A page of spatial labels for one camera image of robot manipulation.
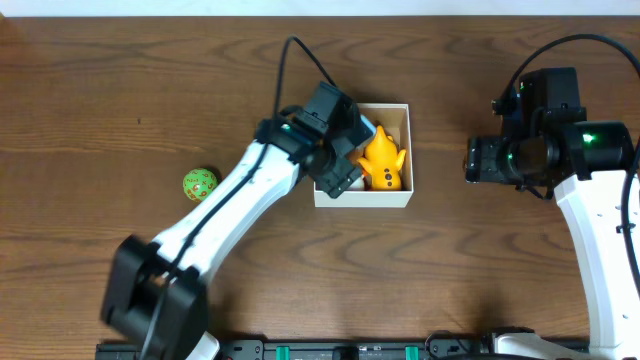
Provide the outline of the pink white duck toy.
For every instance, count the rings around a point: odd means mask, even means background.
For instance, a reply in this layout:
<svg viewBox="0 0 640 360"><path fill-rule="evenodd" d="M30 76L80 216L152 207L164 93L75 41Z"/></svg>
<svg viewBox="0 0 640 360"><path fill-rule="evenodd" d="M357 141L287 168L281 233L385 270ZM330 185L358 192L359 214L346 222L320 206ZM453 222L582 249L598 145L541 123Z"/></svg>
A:
<svg viewBox="0 0 640 360"><path fill-rule="evenodd" d="M367 173L362 173L349 185L348 191L365 191L367 186L366 178Z"/></svg>

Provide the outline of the yellow plastic toy figure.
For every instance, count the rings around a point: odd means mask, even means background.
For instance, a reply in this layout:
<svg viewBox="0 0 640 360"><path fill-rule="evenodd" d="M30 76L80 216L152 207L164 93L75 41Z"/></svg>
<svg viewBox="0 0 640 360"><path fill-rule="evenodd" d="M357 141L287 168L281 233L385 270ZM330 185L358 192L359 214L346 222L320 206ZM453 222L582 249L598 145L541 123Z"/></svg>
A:
<svg viewBox="0 0 640 360"><path fill-rule="evenodd" d="M370 187L374 191L401 191L400 172L404 166L407 151L399 150L393 138L380 125L376 134L365 147L357 163L370 177Z"/></svg>

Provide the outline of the green number ball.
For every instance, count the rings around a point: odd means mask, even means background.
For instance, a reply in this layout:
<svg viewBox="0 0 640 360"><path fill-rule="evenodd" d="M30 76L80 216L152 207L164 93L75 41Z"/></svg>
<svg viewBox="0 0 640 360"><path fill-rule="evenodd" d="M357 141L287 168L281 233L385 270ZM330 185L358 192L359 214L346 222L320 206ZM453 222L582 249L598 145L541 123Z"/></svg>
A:
<svg viewBox="0 0 640 360"><path fill-rule="evenodd" d="M212 171L196 168L184 176L182 185L189 199L202 202L218 186L218 179Z"/></svg>

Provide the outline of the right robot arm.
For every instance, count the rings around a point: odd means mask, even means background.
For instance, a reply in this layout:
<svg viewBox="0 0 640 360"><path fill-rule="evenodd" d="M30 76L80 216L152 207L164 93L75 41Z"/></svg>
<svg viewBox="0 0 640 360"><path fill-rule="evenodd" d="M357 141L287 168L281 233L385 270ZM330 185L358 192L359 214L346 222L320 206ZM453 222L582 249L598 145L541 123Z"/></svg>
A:
<svg viewBox="0 0 640 360"><path fill-rule="evenodd" d="M526 73L494 108L497 136L472 137L465 158L469 183L497 183L553 199L572 237L588 307L584 352L527 331L495 333L494 356L540 359L636 359L639 294L622 230L622 217L639 223L639 181L626 189L634 159L632 139L619 121L588 121L573 68Z"/></svg>

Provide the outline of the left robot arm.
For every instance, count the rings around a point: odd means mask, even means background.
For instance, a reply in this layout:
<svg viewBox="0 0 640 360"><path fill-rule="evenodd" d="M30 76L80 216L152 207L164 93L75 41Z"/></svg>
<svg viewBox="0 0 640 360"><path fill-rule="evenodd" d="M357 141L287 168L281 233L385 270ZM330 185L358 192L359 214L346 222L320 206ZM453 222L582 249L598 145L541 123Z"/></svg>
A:
<svg viewBox="0 0 640 360"><path fill-rule="evenodd" d="M322 82L304 106L278 107L257 126L231 173L188 215L150 242L117 248L100 318L133 342L141 359L213 359L207 287L259 219L310 177L331 198L361 175L349 156L375 126L349 96Z"/></svg>

